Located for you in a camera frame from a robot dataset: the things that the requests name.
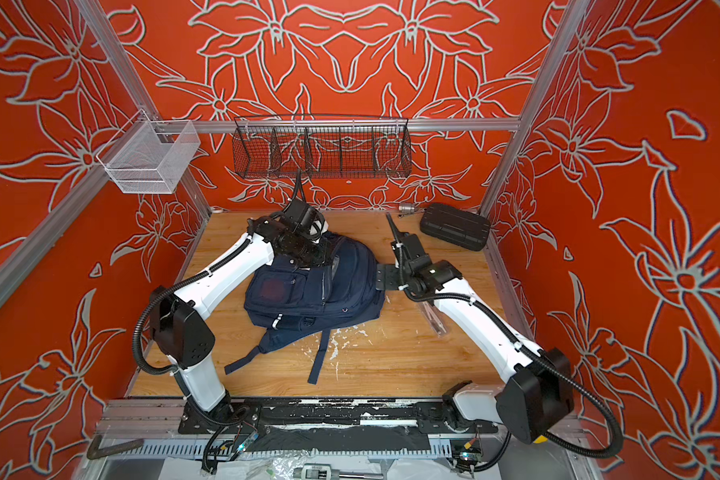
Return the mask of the navy blue student backpack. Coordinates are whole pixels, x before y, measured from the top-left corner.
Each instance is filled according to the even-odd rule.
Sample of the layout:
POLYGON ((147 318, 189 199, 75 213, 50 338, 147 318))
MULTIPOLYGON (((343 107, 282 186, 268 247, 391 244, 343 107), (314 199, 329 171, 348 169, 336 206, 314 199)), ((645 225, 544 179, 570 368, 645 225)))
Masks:
POLYGON ((259 268, 245 293, 244 309, 265 330, 244 357, 224 367, 229 375, 256 356, 280 350, 318 333, 320 344, 308 382, 318 382, 334 330, 380 317, 385 294, 376 287, 378 262, 371 249, 330 232, 322 266, 299 268, 296 259, 278 256, 259 268))

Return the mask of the clear plastic pen box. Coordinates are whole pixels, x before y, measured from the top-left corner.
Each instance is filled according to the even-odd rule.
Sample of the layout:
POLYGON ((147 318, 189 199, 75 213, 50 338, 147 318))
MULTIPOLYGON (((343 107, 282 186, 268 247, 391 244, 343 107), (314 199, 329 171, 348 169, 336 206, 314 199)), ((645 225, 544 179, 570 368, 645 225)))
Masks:
POLYGON ((391 243, 392 249, 396 254, 398 254, 401 247, 403 246, 403 243, 402 243, 403 235, 400 232, 400 230, 398 229, 398 227, 396 226, 392 215, 390 213, 386 213, 385 217, 386 217, 386 220, 388 222, 388 225, 390 227, 392 237, 393 237, 393 241, 391 243))

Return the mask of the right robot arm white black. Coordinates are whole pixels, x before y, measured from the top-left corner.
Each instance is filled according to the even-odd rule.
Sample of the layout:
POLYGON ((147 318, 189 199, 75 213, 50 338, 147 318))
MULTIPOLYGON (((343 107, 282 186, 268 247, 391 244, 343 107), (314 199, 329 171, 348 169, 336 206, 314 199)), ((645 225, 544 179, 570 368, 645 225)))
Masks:
POLYGON ((377 282, 416 303, 428 304, 460 327, 493 365, 504 387, 490 401, 458 402, 469 420, 502 424, 514 438, 531 444, 544 437, 561 448, 594 459, 612 458, 624 445, 620 422, 605 402, 570 377, 570 361, 558 349, 545 350, 520 334, 486 305, 463 274, 450 262, 434 262, 415 234, 392 230, 395 263, 382 265, 377 282), (555 435, 551 428, 574 407, 578 392, 604 417, 609 440, 600 448, 585 448, 555 435))

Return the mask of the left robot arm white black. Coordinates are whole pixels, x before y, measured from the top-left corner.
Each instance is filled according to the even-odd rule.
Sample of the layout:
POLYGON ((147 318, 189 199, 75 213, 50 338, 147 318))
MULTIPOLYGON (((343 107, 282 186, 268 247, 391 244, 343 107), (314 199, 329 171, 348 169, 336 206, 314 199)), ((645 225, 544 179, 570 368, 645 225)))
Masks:
POLYGON ((286 257, 298 268, 331 262, 325 217, 306 200, 302 173, 282 210, 249 219, 232 247, 199 273, 157 289, 137 320, 132 354, 149 375, 170 374, 187 403, 215 429, 241 423, 212 359, 215 336, 207 324, 216 307, 256 270, 286 257))

